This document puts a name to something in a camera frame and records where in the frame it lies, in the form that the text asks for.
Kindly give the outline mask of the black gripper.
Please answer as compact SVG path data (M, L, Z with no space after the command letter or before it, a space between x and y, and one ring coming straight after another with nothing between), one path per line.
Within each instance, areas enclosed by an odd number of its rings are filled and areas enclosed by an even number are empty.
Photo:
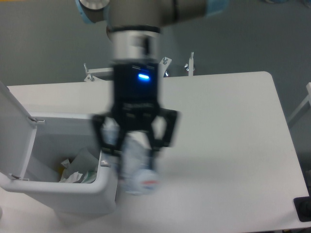
M159 107L158 68L159 63L153 60L114 63L112 114L91 117L100 149L119 180L125 179L123 151L128 131L147 131L150 144L148 168L153 172L156 171L156 158L161 149L172 146L179 112ZM165 122L160 137L155 136L153 128L156 117Z

